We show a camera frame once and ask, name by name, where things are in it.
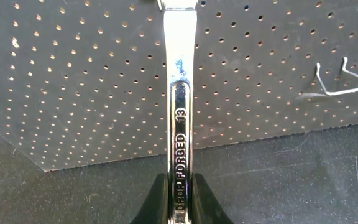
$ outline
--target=pegboard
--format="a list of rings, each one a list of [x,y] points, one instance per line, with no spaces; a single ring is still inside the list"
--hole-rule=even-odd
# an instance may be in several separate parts
[[[194,147],[358,123],[358,1],[200,1]],[[156,1],[0,2],[0,134],[43,170],[164,154]]]

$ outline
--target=pegboard hook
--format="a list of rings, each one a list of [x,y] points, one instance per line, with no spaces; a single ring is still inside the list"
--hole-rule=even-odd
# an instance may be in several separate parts
[[[358,74],[354,73],[354,72],[351,72],[349,71],[348,69],[346,69],[346,64],[347,64],[347,57],[344,57],[343,58],[343,64],[342,64],[342,71],[343,72],[346,72],[356,78],[358,78]],[[355,93],[358,91],[358,88],[352,88],[352,89],[349,89],[349,90],[342,90],[342,91],[334,91],[334,92],[331,92],[331,91],[327,91],[321,77],[320,77],[320,63],[317,62],[317,65],[316,65],[316,75],[317,75],[317,78],[318,80],[320,81],[320,84],[321,84],[321,87],[323,88],[325,94],[327,94],[328,96],[338,96],[338,95],[343,95],[343,94],[347,94],[347,93]]]

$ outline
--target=dark gray surface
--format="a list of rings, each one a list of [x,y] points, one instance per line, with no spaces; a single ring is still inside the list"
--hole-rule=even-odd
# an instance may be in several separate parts
[[[165,156],[44,173],[0,138],[0,223],[129,223]],[[234,223],[358,223],[358,126],[194,156]]]
[[[167,80],[157,1],[15,2],[18,9],[0,1],[0,134],[44,170],[164,154]],[[358,79],[340,73],[343,56],[358,73],[358,1],[205,3],[197,6],[195,148],[358,123],[358,92],[328,97],[314,75],[320,61],[328,90],[358,87]]]

